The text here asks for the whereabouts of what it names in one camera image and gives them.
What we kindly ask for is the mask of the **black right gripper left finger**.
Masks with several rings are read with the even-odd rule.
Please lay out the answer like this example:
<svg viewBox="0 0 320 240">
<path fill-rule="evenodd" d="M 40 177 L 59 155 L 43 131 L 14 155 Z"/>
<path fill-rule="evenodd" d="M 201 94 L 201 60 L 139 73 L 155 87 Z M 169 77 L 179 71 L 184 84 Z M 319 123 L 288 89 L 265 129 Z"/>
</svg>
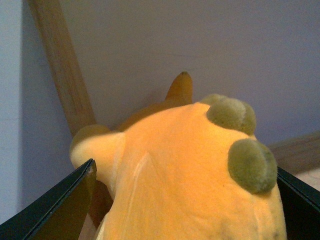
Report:
<svg viewBox="0 0 320 240">
<path fill-rule="evenodd" d="M 0 226 L 2 240 L 77 240 L 96 184 L 93 159 Z"/>
</svg>

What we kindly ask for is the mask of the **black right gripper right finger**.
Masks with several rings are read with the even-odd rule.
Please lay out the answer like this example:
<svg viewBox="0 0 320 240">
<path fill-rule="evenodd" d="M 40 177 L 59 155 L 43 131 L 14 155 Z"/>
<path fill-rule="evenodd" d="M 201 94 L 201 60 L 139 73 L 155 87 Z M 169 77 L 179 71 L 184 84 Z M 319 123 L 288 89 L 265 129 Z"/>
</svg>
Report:
<svg viewBox="0 0 320 240">
<path fill-rule="evenodd" d="M 289 240 L 320 239 L 320 192 L 278 168 L 277 184 Z"/>
</svg>

